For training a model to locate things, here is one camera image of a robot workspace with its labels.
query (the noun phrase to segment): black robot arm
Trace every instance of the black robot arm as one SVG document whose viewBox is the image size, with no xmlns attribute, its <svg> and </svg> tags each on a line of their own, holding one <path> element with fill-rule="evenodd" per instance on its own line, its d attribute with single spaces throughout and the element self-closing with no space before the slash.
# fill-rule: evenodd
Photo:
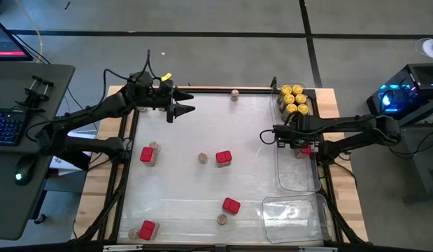
<svg viewBox="0 0 433 252">
<path fill-rule="evenodd" d="M 385 115 L 364 115 L 347 118 L 320 118 L 315 115 L 295 116 L 289 124 L 274 125 L 278 147 L 289 144 L 291 148 L 318 148 L 318 161 L 332 165 L 340 153 L 356 148 L 379 144 L 393 146 L 401 140 L 398 121 Z M 321 141 L 328 132 L 359 132 L 339 141 Z"/>
<path fill-rule="evenodd" d="M 161 80 L 159 87 L 154 88 L 148 72 L 135 73 L 128 78 L 124 87 L 100 104 L 88 106 L 75 113 L 66 113 L 45 125 L 36 135 L 38 147 L 42 154 L 55 155 L 84 170 L 88 169 L 90 157 L 83 151 L 104 153 L 112 163 L 119 164 L 129 157 L 121 139 L 83 139 L 67 134 L 104 118 L 120 118 L 137 106 L 166 109 L 166 121 L 172 123 L 174 118 L 194 110 L 192 106 L 174 102 L 187 99 L 193 99 L 193 96 L 181 92 L 171 79 Z"/>
</svg>

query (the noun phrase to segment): yellow container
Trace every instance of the yellow container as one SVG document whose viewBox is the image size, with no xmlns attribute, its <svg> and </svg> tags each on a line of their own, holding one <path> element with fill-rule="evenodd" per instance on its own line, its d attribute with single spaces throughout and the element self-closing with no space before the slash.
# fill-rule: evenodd
<svg viewBox="0 0 433 252">
<path fill-rule="evenodd" d="M 306 96 L 304 94 L 298 94 L 295 96 L 295 102 L 298 104 L 305 104 L 306 103 Z"/>
<path fill-rule="evenodd" d="M 285 95 L 290 95 L 292 93 L 292 87 L 289 85 L 284 85 L 281 87 L 280 96 L 277 99 L 277 103 L 281 104 L 281 101 L 283 100 Z"/>
<path fill-rule="evenodd" d="M 280 103 L 280 113 L 283 113 L 284 110 L 286 109 L 286 106 L 289 104 L 293 104 L 295 102 L 295 98 L 294 95 L 292 94 L 287 94 L 284 96 L 283 100 Z"/>
<path fill-rule="evenodd" d="M 300 104 L 297 107 L 298 112 L 300 112 L 302 115 L 308 115 L 309 113 L 309 107 L 305 104 Z"/>
<path fill-rule="evenodd" d="M 295 111 L 297 111 L 297 106 L 295 104 L 288 104 L 284 112 L 281 114 L 281 120 L 286 123 L 288 116 Z"/>
<path fill-rule="evenodd" d="M 298 95 L 303 93 L 303 87 L 300 85 L 294 85 L 292 86 L 292 94 Z"/>
</svg>

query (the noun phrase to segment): computer mouse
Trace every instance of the computer mouse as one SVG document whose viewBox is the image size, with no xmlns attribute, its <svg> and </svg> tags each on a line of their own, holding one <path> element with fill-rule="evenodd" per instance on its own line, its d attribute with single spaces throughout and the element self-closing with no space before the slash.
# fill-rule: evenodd
<svg viewBox="0 0 433 252">
<path fill-rule="evenodd" d="M 19 186 L 25 186 L 33 178 L 37 155 L 28 154 L 19 159 L 15 166 L 14 182 Z"/>
</svg>

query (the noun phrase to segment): computer tower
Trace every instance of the computer tower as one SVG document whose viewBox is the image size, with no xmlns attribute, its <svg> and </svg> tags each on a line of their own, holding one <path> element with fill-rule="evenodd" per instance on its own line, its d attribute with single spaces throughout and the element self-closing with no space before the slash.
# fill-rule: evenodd
<svg viewBox="0 0 433 252">
<path fill-rule="evenodd" d="M 401 119 L 433 99 L 433 63 L 407 64 L 367 99 L 373 115 Z"/>
</svg>

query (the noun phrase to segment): keyboard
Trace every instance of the keyboard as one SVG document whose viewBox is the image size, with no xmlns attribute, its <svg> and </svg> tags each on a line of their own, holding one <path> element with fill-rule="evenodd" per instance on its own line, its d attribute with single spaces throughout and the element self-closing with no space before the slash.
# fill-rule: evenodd
<svg viewBox="0 0 433 252">
<path fill-rule="evenodd" d="M 0 145 L 17 146 L 25 131 L 27 112 L 0 108 Z"/>
</svg>

